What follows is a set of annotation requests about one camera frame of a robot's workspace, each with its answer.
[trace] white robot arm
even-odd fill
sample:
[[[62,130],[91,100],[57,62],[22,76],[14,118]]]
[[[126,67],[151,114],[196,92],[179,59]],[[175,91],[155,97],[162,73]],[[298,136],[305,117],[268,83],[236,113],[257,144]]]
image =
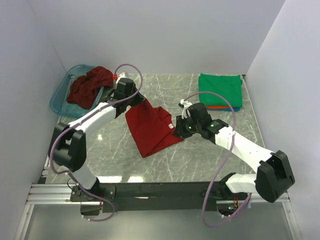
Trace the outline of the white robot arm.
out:
[[[73,128],[58,142],[53,150],[53,160],[56,164],[68,169],[79,184],[94,194],[99,193],[99,179],[92,174],[86,164],[86,136],[90,136],[103,125],[116,119],[126,111],[128,106],[134,107],[145,99],[138,93],[131,99],[107,106],[137,91],[134,81],[128,78],[127,73],[120,74],[116,82],[116,89],[111,91],[95,109],[69,124],[58,123],[53,131],[49,148],[50,155],[56,138],[66,129]]]
[[[255,173],[235,173],[229,177],[225,184],[232,193],[258,193],[266,201],[273,203],[295,183],[284,152],[265,149],[233,131],[231,126],[220,119],[212,120],[202,103],[192,104],[182,99],[179,105],[183,111],[176,118],[176,137],[188,138],[198,133],[204,139],[229,150],[234,135],[232,153],[248,164]]]

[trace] dark red clothing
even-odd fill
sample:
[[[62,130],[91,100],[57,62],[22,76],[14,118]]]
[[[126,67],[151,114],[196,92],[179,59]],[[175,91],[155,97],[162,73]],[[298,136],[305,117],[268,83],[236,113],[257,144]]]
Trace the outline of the dark red clothing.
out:
[[[103,66],[97,66],[71,84],[66,101],[70,104],[78,104],[84,109],[90,109],[101,87],[114,87],[113,73]]]
[[[147,99],[130,108],[125,118],[143,158],[183,140],[173,136],[171,114],[160,106],[153,108]]]

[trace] white backdrop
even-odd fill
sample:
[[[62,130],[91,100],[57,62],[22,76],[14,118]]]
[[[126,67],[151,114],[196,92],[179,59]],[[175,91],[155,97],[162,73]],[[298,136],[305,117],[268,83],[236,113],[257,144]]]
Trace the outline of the white backdrop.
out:
[[[284,0],[28,0],[66,69],[246,74]]]
[[[17,230],[57,123],[49,101],[66,74],[25,0],[0,1],[0,239]]]
[[[318,0],[287,0],[245,78],[266,146],[289,157],[305,240],[320,238],[319,9]]]

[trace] green cloth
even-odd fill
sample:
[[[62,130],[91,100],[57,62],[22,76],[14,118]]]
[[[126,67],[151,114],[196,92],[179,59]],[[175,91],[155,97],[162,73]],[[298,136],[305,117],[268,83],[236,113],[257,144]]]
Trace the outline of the green cloth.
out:
[[[198,79],[199,92],[209,91],[221,95],[234,108],[242,107],[242,78],[237,76],[216,76],[201,73]],[[205,106],[228,106],[221,98],[212,94],[200,94],[200,103]]]

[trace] wire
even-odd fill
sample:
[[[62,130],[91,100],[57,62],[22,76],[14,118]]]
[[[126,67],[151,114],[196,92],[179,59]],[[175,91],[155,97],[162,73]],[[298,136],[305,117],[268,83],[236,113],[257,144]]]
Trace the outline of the wire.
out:
[[[104,105],[104,106],[100,107],[99,109],[96,109],[94,112],[92,112],[92,113],[89,114],[87,117],[85,117],[81,122],[78,122],[78,123],[76,123],[75,125],[70,126],[70,127],[67,128],[66,130],[64,130],[63,132],[61,132],[60,135],[59,135],[59,136],[55,139],[55,141],[53,142],[52,147],[51,147],[51,151],[50,151],[50,155],[49,155],[50,166],[51,166],[52,171],[53,171],[55,174],[68,174],[68,175],[72,178],[72,180],[75,182],[75,184],[76,184],[77,186],[79,186],[79,187],[81,188],[81,190],[82,190],[83,192],[85,192],[87,195],[89,195],[89,196],[91,196],[91,197],[93,197],[93,198],[99,199],[99,200],[101,200],[101,201],[103,201],[103,202],[108,203],[109,205],[111,205],[111,207],[112,207],[112,213],[110,214],[110,216],[108,216],[108,217],[106,217],[106,218],[103,218],[103,219],[91,219],[91,218],[89,218],[89,217],[87,217],[87,216],[84,216],[85,219],[88,219],[89,221],[92,221],[92,222],[102,222],[102,221],[105,221],[105,220],[108,220],[108,219],[112,218],[113,215],[114,215],[115,212],[116,212],[116,207],[115,207],[115,205],[114,205],[112,202],[110,202],[109,200],[107,200],[107,199],[105,199],[105,198],[102,198],[102,197],[100,197],[100,196],[97,196],[97,195],[95,195],[95,194],[92,194],[91,192],[87,191],[87,190],[76,180],[76,178],[73,176],[72,172],[71,172],[69,169],[68,169],[68,170],[62,170],[62,171],[56,170],[56,168],[55,168],[55,166],[54,166],[54,152],[55,152],[55,149],[56,149],[59,141],[61,140],[61,138],[62,138],[65,134],[67,134],[69,131],[71,131],[72,129],[77,128],[78,126],[80,126],[81,124],[83,124],[84,122],[86,122],[87,120],[89,120],[90,118],[92,118],[94,115],[96,115],[97,113],[99,113],[101,110],[106,109],[106,108],[108,108],[108,107],[110,107],[110,106],[113,106],[113,105],[115,105],[115,104],[119,104],[119,103],[122,103],[122,102],[124,102],[124,101],[127,101],[127,100],[133,98],[134,96],[136,96],[136,95],[139,93],[140,89],[142,88],[143,81],[144,81],[141,71],[140,71],[136,66],[134,66],[134,65],[132,65],[132,64],[130,64],[130,63],[124,63],[124,64],[121,64],[120,66],[118,66],[118,67],[115,69],[114,74],[116,74],[117,71],[119,70],[119,68],[121,68],[122,66],[130,66],[130,67],[134,68],[134,69],[139,73],[139,75],[140,75],[140,85],[139,85],[138,89],[136,90],[136,92],[135,92],[134,94],[126,97],[126,98],[123,98],[123,99],[121,99],[121,100],[114,101],[114,102],[112,102],[112,103],[109,103],[109,104],[107,104],[107,105]]]
[[[233,116],[232,131],[235,131],[236,130],[236,113],[235,113],[234,108],[227,101],[227,99],[225,99],[223,96],[221,96],[221,95],[219,95],[217,93],[211,92],[211,91],[200,91],[200,92],[197,92],[195,94],[192,94],[192,95],[188,96],[187,98],[184,99],[184,101],[187,101],[188,99],[190,99],[190,98],[192,98],[192,97],[194,97],[196,95],[199,95],[199,94],[211,94],[211,95],[217,96],[217,97],[221,98],[223,101],[225,101],[225,103],[228,105],[228,107],[230,108],[230,110],[232,112],[232,116]],[[213,179],[209,183],[208,189],[207,189],[207,191],[205,193],[205,196],[204,196],[201,215],[202,215],[202,221],[203,221],[204,225],[206,225],[208,228],[217,228],[217,227],[229,222],[230,220],[232,220],[237,215],[241,214],[245,210],[245,207],[249,204],[249,201],[251,199],[251,195],[252,194],[250,193],[250,194],[248,194],[247,198],[244,200],[243,204],[241,204],[241,206],[230,217],[228,217],[226,220],[224,220],[224,221],[222,221],[222,222],[220,222],[218,224],[209,224],[209,223],[207,223],[205,212],[206,212],[206,207],[207,207],[209,194],[211,192],[212,186],[213,186],[213,184],[214,184],[219,172],[221,171],[221,169],[223,168],[223,166],[226,164],[227,160],[229,159],[229,157],[230,157],[230,155],[232,153],[232,150],[234,149],[234,146],[235,146],[235,135],[233,134],[232,138],[231,138],[231,146],[230,146],[230,149],[228,151],[228,154],[226,155],[226,157],[222,161],[222,163],[221,163],[220,167],[218,168],[218,170],[216,171]]]
[[[69,180],[66,182],[66,185],[68,186],[68,188],[70,188],[72,190],[72,187],[70,187],[70,185],[69,185],[70,180],[72,180],[72,178],[69,178]]]

